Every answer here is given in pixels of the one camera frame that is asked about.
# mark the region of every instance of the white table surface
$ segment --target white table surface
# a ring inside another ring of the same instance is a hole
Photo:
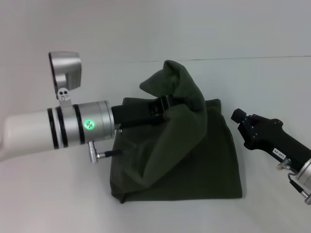
[[[81,54],[75,103],[151,98],[139,84],[174,59],[207,100],[222,101],[244,195],[119,204],[110,195],[110,159],[91,164],[84,145],[0,163],[0,232],[310,232],[311,208],[286,171],[277,171],[267,153],[244,148],[230,120],[236,108],[279,118],[311,148],[311,58],[299,57],[311,55],[310,6],[302,0],[1,0],[1,122],[57,106],[50,50]],[[99,150],[112,144],[97,143]]]

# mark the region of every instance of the black clamp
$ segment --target black clamp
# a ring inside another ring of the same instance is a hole
[[[139,103],[114,106],[111,110],[115,125],[118,125],[118,129],[124,129],[138,125],[163,123],[165,121],[163,113],[178,104],[185,104],[194,112],[204,108],[200,100],[166,95],[155,100],[142,100]]]
[[[203,105],[200,100],[190,100],[188,98],[173,97],[172,95],[162,96],[148,103],[150,114],[154,116],[163,114],[169,108],[179,104],[187,105],[188,108],[194,112],[199,112],[203,110]]]
[[[279,119],[255,114],[247,116],[241,109],[235,110],[231,119],[240,124],[238,130],[249,150],[263,150],[279,162],[290,159],[291,167],[298,171],[311,158],[311,150],[285,133]]]

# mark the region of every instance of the green cloth bag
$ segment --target green cloth bag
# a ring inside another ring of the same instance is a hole
[[[166,61],[140,88],[156,97],[200,100],[204,109],[177,105],[164,113],[164,124],[117,133],[113,149],[122,154],[112,157],[111,194],[121,203],[241,198],[236,151],[220,100],[204,102],[185,67],[174,61]],[[125,98],[123,104],[145,101]]]

